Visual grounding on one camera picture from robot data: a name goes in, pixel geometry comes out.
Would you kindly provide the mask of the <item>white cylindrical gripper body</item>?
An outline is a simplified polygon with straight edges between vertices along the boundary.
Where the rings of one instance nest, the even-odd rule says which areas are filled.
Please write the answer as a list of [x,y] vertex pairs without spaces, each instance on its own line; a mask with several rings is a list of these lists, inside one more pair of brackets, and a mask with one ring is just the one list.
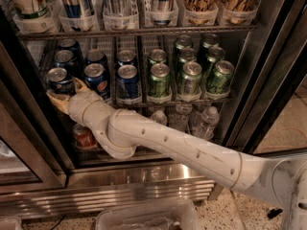
[[115,109],[96,92],[83,91],[68,102],[69,117],[83,127],[88,127],[94,135],[107,132],[108,120]]

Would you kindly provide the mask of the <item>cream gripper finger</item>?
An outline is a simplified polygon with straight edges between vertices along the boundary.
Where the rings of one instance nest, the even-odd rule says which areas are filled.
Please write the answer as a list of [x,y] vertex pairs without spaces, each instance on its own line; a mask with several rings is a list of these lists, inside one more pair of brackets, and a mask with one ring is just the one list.
[[67,114],[68,113],[68,103],[70,100],[69,95],[65,94],[57,94],[52,90],[48,90],[46,92],[49,100],[51,103],[62,113]]
[[80,93],[80,92],[83,92],[83,91],[89,91],[89,88],[86,86],[86,84],[76,78],[76,77],[73,77],[73,82],[74,82],[74,87],[75,87],[75,92],[76,93]]

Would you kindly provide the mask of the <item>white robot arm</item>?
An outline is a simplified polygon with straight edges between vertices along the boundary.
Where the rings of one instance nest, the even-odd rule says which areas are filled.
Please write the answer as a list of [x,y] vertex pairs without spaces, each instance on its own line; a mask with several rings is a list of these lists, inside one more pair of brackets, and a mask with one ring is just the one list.
[[155,150],[242,195],[283,210],[282,230],[307,230],[307,158],[263,158],[169,128],[135,111],[115,109],[79,79],[76,94],[47,92],[52,104],[88,127],[113,158],[133,157],[138,146]]

